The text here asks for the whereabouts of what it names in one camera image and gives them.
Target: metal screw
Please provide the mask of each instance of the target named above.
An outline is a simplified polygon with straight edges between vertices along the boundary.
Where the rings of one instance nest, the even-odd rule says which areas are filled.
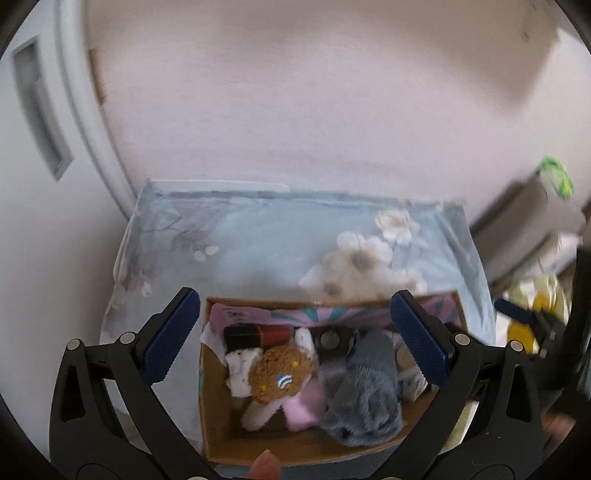
[[[123,335],[119,337],[119,341],[124,345],[131,343],[135,340],[135,333],[134,332],[125,332]]]
[[[523,345],[520,341],[518,340],[512,340],[511,341],[511,348],[513,350],[515,350],[516,352],[521,352],[523,350]]]
[[[459,345],[468,345],[468,343],[470,343],[470,337],[468,337],[468,335],[465,335],[464,333],[458,333],[455,337],[456,339],[456,343],[458,343]]]
[[[68,350],[76,350],[79,346],[80,346],[80,341],[78,340],[78,338],[73,338],[72,340],[70,340],[68,342],[68,344],[66,345],[66,348]]]

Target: white plush toy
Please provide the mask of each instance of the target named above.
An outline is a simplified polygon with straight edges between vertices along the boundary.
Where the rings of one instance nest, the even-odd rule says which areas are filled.
[[[226,355],[229,373],[226,385],[233,397],[246,398],[252,395],[248,374],[261,357],[262,348],[235,350]]]
[[[316,354],[316,347],[314,346],[314,339],[309,328],[298,328],[295,331],[294,343],[300,347],[300,349],[308,353],[308,357],[312,360],[312,366],[314,370],[318,370],[318,355]]]

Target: blue gripper pad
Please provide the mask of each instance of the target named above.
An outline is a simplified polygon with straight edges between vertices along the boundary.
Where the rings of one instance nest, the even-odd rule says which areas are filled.
[[[199,294],[184,287],[162,311],[139,331],[135,347],[142,378],[148,385],[164,380],[174,359],[199,318]]]
[[[449,330],[437,317],[427,314],[408,290],[392,296],[390,316],[427,381],[442,387],[455,353]]]

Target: blue floral cloth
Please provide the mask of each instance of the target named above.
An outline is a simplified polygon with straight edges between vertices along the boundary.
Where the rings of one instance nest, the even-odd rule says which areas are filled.
[[[101,341],[137,332],[181,287],[202,298],[323,301],[457,290],[469,330],[495,341],[488,286],[461,206],[328,193],[162,192],[148,183],[115,266]],[[154,391],[200,442],[201,321]],[[114,405],[121,397],[109,390]]]

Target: white door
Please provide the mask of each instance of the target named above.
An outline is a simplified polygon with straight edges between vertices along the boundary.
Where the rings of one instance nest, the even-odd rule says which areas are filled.
[[[98,341],[125,228],[72,114],[56,0],[41,0],[0,60],[0,393],[47,454],[67,341]]]

